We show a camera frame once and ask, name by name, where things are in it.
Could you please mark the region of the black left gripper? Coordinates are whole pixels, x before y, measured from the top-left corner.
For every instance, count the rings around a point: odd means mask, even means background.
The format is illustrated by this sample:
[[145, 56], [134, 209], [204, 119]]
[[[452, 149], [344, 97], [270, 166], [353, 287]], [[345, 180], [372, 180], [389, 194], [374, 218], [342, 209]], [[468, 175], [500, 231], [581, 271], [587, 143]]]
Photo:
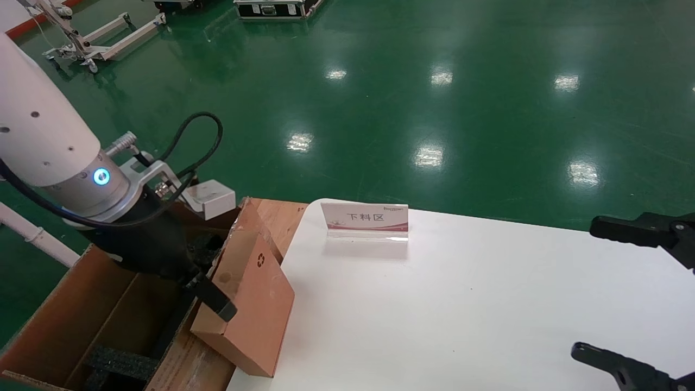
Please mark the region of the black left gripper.
[[173, 280], [198, 297], [223, 321], [237, 314], [237, 307], [204, 273], [203, 259], [189, 251], [185, 230], [171, 211], [129, 229], [87, 229], [82, 236], [105, 252], [122, 269]]

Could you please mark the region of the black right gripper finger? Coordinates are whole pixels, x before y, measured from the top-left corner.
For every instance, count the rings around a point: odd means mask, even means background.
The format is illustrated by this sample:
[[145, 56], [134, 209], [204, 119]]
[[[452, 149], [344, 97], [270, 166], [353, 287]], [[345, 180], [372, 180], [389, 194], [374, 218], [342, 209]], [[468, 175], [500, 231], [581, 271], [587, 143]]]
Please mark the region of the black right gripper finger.
[[576, 342], [571, 357], [610, 374], [620, 390], [694, 390], [694, 373], [674, 379], [667, 373], [635, 359]]
[[694, 213], [667, 216], [645, 212], [634, 220], [596, 216], [590, 235], [638, 247], [661, 247], [685, 269], [694, 268]]

